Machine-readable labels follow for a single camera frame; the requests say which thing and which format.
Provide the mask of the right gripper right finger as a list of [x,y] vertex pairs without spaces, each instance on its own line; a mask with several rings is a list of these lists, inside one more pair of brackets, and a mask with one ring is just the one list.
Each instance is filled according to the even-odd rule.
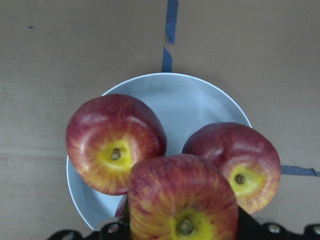
[[238,207],[238,240],[319,240],[320,224],[306,225],[302,234],[294,233],[274,222],[260,224]]

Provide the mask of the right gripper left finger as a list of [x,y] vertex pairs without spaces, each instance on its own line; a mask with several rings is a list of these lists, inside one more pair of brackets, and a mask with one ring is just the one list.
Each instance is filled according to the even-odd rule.
[[122,197],[114,217],[103,223],[99,230],[82,236],[76,230],[65,229],[53,233],[48,240],[131,240],[128,197]]

